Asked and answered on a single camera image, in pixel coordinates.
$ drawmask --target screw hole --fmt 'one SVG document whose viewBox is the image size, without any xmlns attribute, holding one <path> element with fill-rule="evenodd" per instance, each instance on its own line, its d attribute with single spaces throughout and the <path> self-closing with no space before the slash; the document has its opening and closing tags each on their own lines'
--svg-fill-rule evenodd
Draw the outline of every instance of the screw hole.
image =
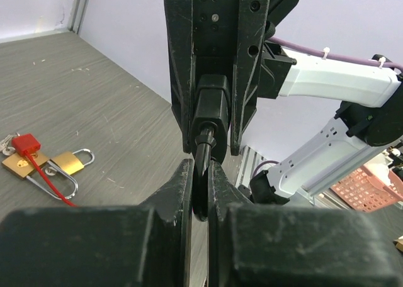
<svg viewBox="0 0 403 287">
<path fill-rule="evenodd" d="M 259 3 L 259 1 L 253 1 L 253 2 L 251 3 L 251 11 L 252 11 L 252 12 L 257 12 L 257 11 L 259 11 L 259 9 L 260 9 L 260 3 Z"/>
<path fill-rule="evenodd" d="M 250 56 L 257 56 L 259 53 L 259 48 L 257 46 L 250 46 L 247 52 Z"/>
</svg>

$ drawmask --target gray textured surface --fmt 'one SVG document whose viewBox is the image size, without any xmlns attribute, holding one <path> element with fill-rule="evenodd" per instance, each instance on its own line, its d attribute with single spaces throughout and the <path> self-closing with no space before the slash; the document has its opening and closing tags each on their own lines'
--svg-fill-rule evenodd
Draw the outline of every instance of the gray textured surface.
<svg viewBox="0 0 403 287">
<path fill-rule="evenodd" d="M 0 138 L 32 133 L 51 157 L 80 148 L 96 154 L 76 174 L 77 205 L 138 204 L 187 157 L 170 105 L 72 33 L 0 45 L 0 72 Z M 240 162 L 228 157 L 224 164 L 231 181 Z M 0 179 L 1 217 L 16 208 L 62 205 L 3 168 Z M 205 223 L 193 223 L 192 251 L 191 285 L 201 286 Z"/>
</svg>

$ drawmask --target black plastic bracket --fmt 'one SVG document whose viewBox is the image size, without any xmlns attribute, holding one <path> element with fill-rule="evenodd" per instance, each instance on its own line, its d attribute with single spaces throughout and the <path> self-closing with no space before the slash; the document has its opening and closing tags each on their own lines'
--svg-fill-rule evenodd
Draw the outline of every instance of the black plastic bracket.
<svg viewBox="0 0 403 287">
<path fill-rule="evenodd" d="M 195 153 L 193 125 L 203 91 L 198 95 L 196 85 L 203 76 L 219 75 L 228 80 L 230 146 L 239 155 L 242 133 L 256 112 L 268 6 L 269 0 L 165 0 L 172 109 L 185 152 Z"/>
<path fill-rule="evenodd" d="M 296 64 L 297 60 L 288 57 L 280 45 L 265 42 L 258 96 L 260 98 L 276 99 L 291 66 Z"/>
<path fill-rule="evenodd" d="M 252 192 L 251 201 L 268 205 L 284 205 L 290 202 L 290 199 L 275 194 L 276 188 L 270 185 L 267 173 L 268 171 L 261 171 L 251 179 L 249 183 Z"/>
</svg>

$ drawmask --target red string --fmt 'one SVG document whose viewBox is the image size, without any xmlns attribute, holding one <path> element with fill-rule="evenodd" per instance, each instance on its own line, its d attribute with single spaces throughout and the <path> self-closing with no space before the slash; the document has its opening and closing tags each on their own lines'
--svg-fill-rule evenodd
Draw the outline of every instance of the red string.
<svg viewBox="0 0 403 287">
<path fill-rule="evenodd" d="M 39 172 L 39 175 L 45 180 L 45 182 L 49 185 L 49 187 L 52 189 L 52 191 L 55 192 L 55 194 L 67 205 L 72 206 L 72 207 L 77 207 L 73 202 L 69 201 L 68 199 L 63 196 L 63 194 L 53 185 L 53 183 L 49 180 L 49 178 L 45 175 L 45 173 L 42 171 L 42 169 L 39 167 L 39 165 L 36 163 L 34 158 L 31 156 L 31 154 L 25 154 L 25 157 L 29 159 L 29 161 L 32 163 L 34 168 Z"/>
</svg>

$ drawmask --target white wall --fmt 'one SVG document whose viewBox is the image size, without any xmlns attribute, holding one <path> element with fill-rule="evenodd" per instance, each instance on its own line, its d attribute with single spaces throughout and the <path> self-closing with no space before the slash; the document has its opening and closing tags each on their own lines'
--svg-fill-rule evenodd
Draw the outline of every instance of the white wall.
<svg viewBox="0 0 403 287">
<path fill-rule="evenodd" d="M 403 62 L 402 0 L 300 0 L 278 37 L 332 52 Z M 163 0 L 89 0 L 81 36 L 169 100 Z M 338 108 L 315 98 L 260 100 L 244 141 L 270 159 L 283 159 L 313 136 Z"/>
<path fill-rule="evenodd" d="M 0 40 L 67 27 L 73 0 L 0 0 Z"/>
</svg>

